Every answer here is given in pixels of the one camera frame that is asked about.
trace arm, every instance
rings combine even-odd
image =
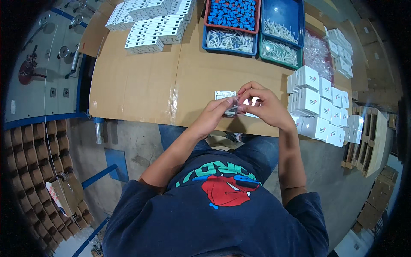
[[[277,96],[257,82],[243,85],[238,94],[240,103],[246,99],[250,102],[253,97],[260,98],[255,106],[240,106],[240,113],[252,113],[268,125],[279,128],[278,176],[282,202],[286,206],[291,199],[307,192],[296,125]]]
[[[163,188],[180,171],[196,144],[206,138],[223,118],[233,98],[211,101],[200,116],[140,176],[139,181]]]

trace jeans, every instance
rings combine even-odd
[[[164,151],[176,140],[186,127],[172,126],[172,125],[158,125],[161,135],[161,145]],[[244,142],[242,146],[235,149],[232,154],[240,159],[250,163],[256,173],[261,178],[261,183],[268,179],[278,164],[278,137],[254,136],[243,134],[241,141]],[[194,147],[191,155],[187,161],[212,151],[213,149],[205,140],[201,140]]]

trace red cartoon character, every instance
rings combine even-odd
[[[249,201],[251,192],[260,186],[257,180],[241,175],[233,177],[209,175],[192,180],[205,179],[206,181],[201,185],[201,189],[211,201],[210,206],[216,210],[219,206],[232,207]]]

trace green plastic tray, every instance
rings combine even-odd
[[[261,60],[263,62],[272,63],[272,64],[280,64],[281,66],[285,66],[285,67],[288,67],[290,69],[298,69],[298,68],[302,67],[302,48],[296,49],[297,50],[297,66],[294,66],[294,65],[282,62],[282,61],[269,59],[269,58],[266,58],[265,56],[263,56],[261,54],[261,46],[263,45],[263,37],[265,37],[265,36],[260,33],[260,35],[259,35],[260,40],[259,40],[259,52],[258,52],[258,54],[259,54],[259,57],[261,58]],[[281,41],[274,40],[273,38],[270,38],[270,41],[282,44]]]

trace clear plastic bag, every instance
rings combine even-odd
[[[334,71],[331,63],[325,60],[330,52],[326,43],[311,36],[306,30],[303,50],[305,65],[317,71],[319,76],[331,81]]]

